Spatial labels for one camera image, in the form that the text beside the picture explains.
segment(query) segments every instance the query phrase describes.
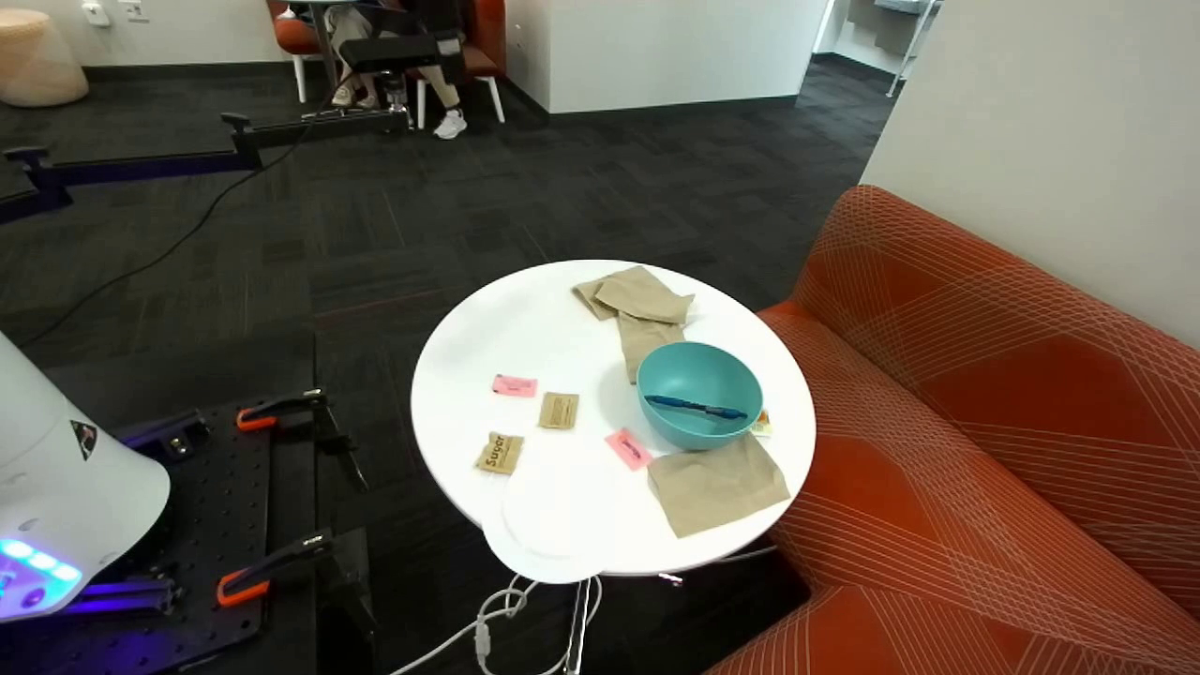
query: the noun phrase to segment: bowl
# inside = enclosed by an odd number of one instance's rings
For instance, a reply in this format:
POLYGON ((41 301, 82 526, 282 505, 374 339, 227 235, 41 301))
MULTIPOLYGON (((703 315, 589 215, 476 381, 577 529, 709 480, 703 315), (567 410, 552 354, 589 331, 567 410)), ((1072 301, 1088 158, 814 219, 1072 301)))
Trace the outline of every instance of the bowl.
POLYGON ((642 360, 639 403, 649 429, 681 450, 717 450, 753 429, 761 388, 739 356, 673 341, 642 360))

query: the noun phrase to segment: small paper card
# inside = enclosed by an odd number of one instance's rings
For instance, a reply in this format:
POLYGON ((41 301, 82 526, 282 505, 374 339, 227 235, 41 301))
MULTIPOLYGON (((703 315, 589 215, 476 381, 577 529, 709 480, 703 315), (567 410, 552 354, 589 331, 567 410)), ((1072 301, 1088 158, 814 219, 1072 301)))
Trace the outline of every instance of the small paper card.
POLYGON ((521 434, 489 434, 486 453, 476 456, 479 473, 516 475, 526 438, 521 434))
POLYGON ((536 379, 497 376, 492 393, 498 396, 536 396, 536 379))
POLYGON ((608 434, 606 441, 608 441, 608 448, 616 450, 616 456, 624 456, 636 473, 652 463, 649 450, 642 448, 642 438, 639 438, 632 429, 608 434))
POLYGON ((536 429, 572 430, 577 415, 577 393, 546 393, 536 429))

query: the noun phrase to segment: orange sofa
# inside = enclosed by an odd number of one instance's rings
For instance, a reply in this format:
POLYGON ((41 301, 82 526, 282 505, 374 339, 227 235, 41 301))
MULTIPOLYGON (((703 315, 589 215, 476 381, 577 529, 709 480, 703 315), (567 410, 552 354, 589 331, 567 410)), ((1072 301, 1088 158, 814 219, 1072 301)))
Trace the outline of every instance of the orange sofa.
POLYGON ((814 595, 719 675, 1200 673, 1196 350, 868 183, 761 318, 819 405, 814 595))

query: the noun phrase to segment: napkin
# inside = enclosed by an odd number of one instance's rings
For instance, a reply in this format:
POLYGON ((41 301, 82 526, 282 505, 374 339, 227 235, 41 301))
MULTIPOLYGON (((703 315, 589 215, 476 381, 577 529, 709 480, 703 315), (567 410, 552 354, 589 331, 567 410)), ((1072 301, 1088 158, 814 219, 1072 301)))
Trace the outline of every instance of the napkin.
POLYGON ((632 381, 639 381, 639 368, 652 350, 669 341, 682 341, 682 318, 687 318, 692 296, 677 296, 644 265, 632 265, 632 271, 574 284, 574 296, 597 318, 618 318, 616 325, 624 335, 632 381))
POLYGON ((739 521, 793 494, 781 466, 753 434, 709 453, 658 456, 649 466, 649 488, 661 500, 677 535, 739 521))

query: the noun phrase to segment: black carpet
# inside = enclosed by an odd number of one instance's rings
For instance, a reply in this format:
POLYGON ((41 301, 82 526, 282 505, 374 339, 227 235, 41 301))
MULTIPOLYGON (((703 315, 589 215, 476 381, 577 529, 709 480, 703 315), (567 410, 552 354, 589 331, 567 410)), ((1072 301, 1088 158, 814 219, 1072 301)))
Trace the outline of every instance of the black carpet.
MULTIPOLYGON (((362 438, 372 493, 323 475, 334 526, 367 526, 374 673, 461 623, 507 581, 479 534, 428 480, 411 376, 433 325, 486 281, 552 258, 677 265, 766 309, 794 281, 832 198, 862 175, 888 74, 814 59, 799 101, 541 116, 471 99, 474 130, 357 136, 274 151, 243 171, 81 189, 76 205, 0 224, 0 331, 41 368, 187 354, 274 331, 311 335, 319 381, 362 438)), ((221 114, 296 119, 287 66, 97 71, 68 110, 3 110, 0 145, 54 158, 221 151, 221 114)), ((703 673, 807 589, 771 555, 663 581, 613 581, 589 673, 703 673)), ((572 595, 541 591, 498 635, 497 673, 541 673, 567 644, 572 595)), ((428 673, 474 673, 471 640, 428 673)))

